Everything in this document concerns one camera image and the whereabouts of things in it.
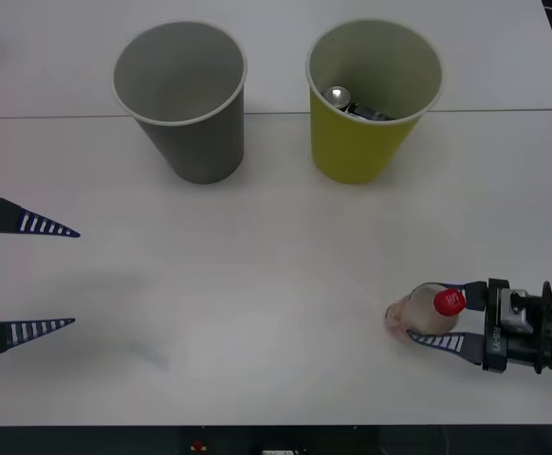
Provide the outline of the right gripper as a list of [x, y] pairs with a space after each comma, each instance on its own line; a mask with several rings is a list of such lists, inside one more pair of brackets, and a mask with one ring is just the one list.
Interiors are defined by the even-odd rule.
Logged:
[[482, 365], [485, 371], [503, 373], [508, 363], [525, 365], [535, 373], [543, 371], [540, 363], [542, 341], [542, 311], [535, 306], [541, 299], [523, 289], [512, 289], [509, 282], [489, 279], [486, 282], [463, 284], [442, 283], [448, 289], [461, 291], [466, 308], [483, 312], [484, 335], [451, 332], [424, 335], [408, 331], [415, 343], [457, 355], [472, 365]]

